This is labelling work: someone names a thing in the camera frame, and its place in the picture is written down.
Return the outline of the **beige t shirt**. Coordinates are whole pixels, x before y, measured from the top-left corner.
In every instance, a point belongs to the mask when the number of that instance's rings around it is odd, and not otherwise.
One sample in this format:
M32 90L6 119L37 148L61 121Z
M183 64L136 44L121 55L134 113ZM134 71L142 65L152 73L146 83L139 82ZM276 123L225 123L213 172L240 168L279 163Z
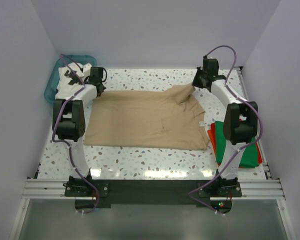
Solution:
M92 104L86 146L206 150L205 110L192 84L104 92Z

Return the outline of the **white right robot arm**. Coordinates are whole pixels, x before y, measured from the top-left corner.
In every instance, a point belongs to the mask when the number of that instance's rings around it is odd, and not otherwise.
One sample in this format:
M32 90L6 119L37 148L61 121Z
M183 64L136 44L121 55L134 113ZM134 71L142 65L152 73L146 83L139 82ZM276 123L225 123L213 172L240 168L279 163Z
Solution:
M217 175L221 179L212 185L213 192L223 197L231 190L227 180L238 177L244 150L257 135L258 105L241 97L228 83L228 77L219 74L218 60L206 55L202 66L197 68L192 85L207 89L226 107L223 121L226 145Z

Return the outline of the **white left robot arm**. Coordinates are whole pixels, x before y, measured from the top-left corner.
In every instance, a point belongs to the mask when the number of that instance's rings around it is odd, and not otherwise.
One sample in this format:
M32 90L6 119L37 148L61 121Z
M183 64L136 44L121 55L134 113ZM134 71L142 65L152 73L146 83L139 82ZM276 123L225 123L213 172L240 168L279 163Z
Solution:
M76 77L81 81L78 89L54 100L52 141L66 145L72 168L70 176L81 179L75 189L82 196L89 196L94 190L94 184L87 180L90 168L83 147L83 136L86 131L85 107L100 97L106 89L104 82L108 78L108 72L104 67L92 66Z

